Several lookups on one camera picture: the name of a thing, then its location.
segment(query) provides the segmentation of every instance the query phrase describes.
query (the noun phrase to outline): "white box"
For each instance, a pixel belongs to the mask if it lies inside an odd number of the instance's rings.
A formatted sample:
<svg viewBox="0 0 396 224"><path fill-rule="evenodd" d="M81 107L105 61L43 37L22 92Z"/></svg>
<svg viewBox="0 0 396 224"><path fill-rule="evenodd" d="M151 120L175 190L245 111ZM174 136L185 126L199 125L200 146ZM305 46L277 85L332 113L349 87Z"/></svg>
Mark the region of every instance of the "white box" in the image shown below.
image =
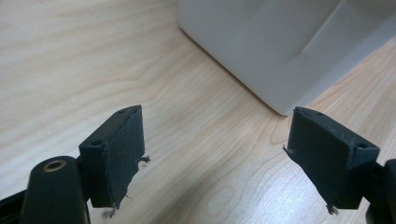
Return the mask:
<svg viewBox="0 0 396 224"><path fill-rule="evenodd" d="M396 0L179 0L182 29L278 113L396 35Z"/></svg>

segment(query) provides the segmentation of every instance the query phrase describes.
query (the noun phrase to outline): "wood grain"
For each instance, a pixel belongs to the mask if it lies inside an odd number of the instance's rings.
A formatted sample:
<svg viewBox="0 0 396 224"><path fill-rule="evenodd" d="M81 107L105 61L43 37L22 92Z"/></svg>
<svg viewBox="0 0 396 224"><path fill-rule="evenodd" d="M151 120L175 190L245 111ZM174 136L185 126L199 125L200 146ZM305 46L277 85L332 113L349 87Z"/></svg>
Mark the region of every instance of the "wood grain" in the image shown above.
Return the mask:
<svg viewBox="0 0 396 224"><path fill-rule="evenodd" d="M143 106L147 155L120 211L92 223L362 223L330 216L282 151L279 116L177 26L176 0L0 2L0 198L114 111ZM310 107L396 158L396 38Z"/></svg>

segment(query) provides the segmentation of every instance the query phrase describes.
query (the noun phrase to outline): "black plastic part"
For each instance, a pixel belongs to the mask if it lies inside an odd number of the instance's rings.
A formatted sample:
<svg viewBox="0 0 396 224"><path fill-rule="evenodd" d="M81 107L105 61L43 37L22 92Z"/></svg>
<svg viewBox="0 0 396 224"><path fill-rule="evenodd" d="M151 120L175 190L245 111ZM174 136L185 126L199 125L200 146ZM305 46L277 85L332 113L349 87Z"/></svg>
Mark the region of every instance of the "black plastic part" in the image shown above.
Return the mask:
<svg viewBox="0 0 396 224"><path fill-rule="evenodd" d="M384 166L382 185L387 198L388 208L393 223L396 223L396 160L390 160Z"/></svg>
<svg viewBox="0 0 396 224"><path fill-rule="evenodd" d="M120 208L145 153L141 106L113 114L79 145L79 152L92 206Z"/></svg>
<svg viewBox="0 0 396 224"><path fill-rule="evenodd" d="M0 223L19 223L25 190L0 201Z"/></svg>
<svg viewBox="0 0 396 224"><path fill-rule="evenodd" d="M32 170L21 223L90 223L74 158L52 158Z"/></svg>
<svg viewBox="0 0 396 224"><path fill-rule="evenodd" d="M296 107L286 152L330 207L357 209L379 148L326 115Z"/></svg>

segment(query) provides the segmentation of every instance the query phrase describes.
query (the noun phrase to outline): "wooden table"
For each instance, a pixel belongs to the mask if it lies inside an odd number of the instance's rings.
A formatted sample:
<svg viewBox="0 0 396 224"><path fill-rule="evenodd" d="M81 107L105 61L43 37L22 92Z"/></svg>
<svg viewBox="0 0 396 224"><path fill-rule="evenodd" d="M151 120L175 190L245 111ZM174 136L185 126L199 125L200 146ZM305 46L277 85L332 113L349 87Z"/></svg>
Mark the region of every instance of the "wooden table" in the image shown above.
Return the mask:
<svg viewBox="0 0 396 224"><path fill-rule="evenodd" d="M0 3L0 198L39 162L76 157L113 112L142 105L147 155L113 218L92 223L362 223L328 214L282 150L279 116L177 26L176 0ZM396 158L396 38L310 107Z"/></svg>

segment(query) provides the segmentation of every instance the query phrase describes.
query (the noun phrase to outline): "white cardboard box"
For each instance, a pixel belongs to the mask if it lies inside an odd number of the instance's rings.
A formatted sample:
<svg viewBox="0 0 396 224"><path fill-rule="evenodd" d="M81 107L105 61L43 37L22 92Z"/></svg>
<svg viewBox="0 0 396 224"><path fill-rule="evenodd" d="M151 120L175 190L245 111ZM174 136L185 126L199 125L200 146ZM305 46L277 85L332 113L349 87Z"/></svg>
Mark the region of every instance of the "white cardboard box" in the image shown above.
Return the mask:
<svg viewBox="0 0 396 224"><path fill-rule="evenodd" d="M396 0L179 0L179 22L290 115L396 35Z"/></svg>

